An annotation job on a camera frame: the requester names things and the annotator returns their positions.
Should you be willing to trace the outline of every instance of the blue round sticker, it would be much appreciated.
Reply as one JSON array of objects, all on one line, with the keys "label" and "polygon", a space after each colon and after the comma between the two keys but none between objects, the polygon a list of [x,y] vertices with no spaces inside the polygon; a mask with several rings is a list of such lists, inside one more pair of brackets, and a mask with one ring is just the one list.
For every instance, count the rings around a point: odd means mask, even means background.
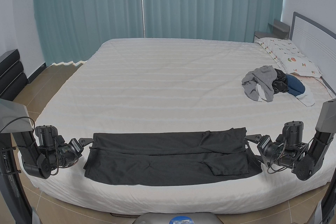
[{"label": "blue round sticker", "polygon": [[169,224],[195,224],[191,218],[178,216],[174,217]]}]

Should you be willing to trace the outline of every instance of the floor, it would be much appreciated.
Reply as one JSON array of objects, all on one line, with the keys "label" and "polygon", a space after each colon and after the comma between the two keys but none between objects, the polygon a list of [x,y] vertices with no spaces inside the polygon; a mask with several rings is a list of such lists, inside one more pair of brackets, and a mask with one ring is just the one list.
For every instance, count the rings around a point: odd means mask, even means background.
[{"label": "floor", "polygon": [[[29,115],[35,120],[48,101],[79,67],[80,65],[73,64],[48,67],[20,92],[15,102],[26,105]],[[36,208],[43,223],[131,224],[134,221],[134,219],[116,217],[106,212],[82,208],[57,200],[35,188],[25,174],[21,173],[20,178],[29,202]],[[292,222],[302,224],[308,220],[317,202],[324,196],[327,187],[328,184],[264,210],[237,215],[218,215],[218,217],[224,224],[289,224]],[[1,195],[0,218],[3,224],[14,223]]]}]

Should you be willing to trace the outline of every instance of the white headboard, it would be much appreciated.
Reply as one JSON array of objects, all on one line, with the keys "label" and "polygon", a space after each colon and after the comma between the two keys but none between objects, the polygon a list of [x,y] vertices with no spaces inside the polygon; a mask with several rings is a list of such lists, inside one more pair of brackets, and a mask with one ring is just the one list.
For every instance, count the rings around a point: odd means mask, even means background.
[{"label": "white headboard", "polygon": [[326,84],[336,91],[336,34],[294,12],[289,39],[315,63]]}]

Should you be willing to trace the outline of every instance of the bed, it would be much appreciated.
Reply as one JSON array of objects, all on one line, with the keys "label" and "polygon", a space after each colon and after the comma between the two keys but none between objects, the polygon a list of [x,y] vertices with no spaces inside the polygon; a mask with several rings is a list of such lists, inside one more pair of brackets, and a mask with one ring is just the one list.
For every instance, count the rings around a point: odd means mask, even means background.
[{"label": "bed", "polygon": [[[310,30],[310,26],[317,26],[302,17],[294,14],[291,33],[300,49],[304,51],[304,46],[309,49],[316,40],[324,43],[324,38],[329,38],[323,30],[321,33]],[[303,38],[308,34],[314,34],[314,42]],[[334,50],[334,54],[328,50],[331,56],[336,55],[335,38],[328,43],[329,50]],[[319,66],[318,57],[326,54],[324,50],[315,55],[304,53]],[[308,142],[315,133],[322,103],[334,98],[334,94],[321,79],[300,78],[314,94],[316,103],[311,107],[288,93],[276,94],[270,103],[252,101],[244,94],[241,79],[248,71],[263,65],[277,68],[267,52],[255,43],[110,40],[64,83],[36,124],[56,126],[67,142],[73,137],[92,137],[94,132],[193,132],[232,127],[246,127],[248,135],[269,134],[275,140],[285,122],[301,120],[303,142]],[[336,60],[332,68],[335,72]],[[331,88],[334,87],[335,81],[330,77],[335,73],[324,65],[320,69]],[[335,149],[336,143],[332,143],[321,170],[308,181],[298,180],[290,170],[269,175],[262,165],[263,172],[256,176],[212,184],[106,185],[84,177],[88,147],[78,164],[61,169],[57,176],[47,180],[28,177],[50,196],[99,211],[131,215],[235,214],[264,209],[326,184],[336,166]]]}]

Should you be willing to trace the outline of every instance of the floral pillow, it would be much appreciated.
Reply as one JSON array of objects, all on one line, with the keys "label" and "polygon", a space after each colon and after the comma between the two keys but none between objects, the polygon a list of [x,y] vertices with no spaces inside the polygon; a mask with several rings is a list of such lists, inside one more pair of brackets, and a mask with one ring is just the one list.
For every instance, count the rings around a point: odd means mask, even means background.
[{"label": "floral pillow", "polygon": [[320,78],[318,67],[294,45],[291,40],[264,37],[256,40],[286,73]]}]

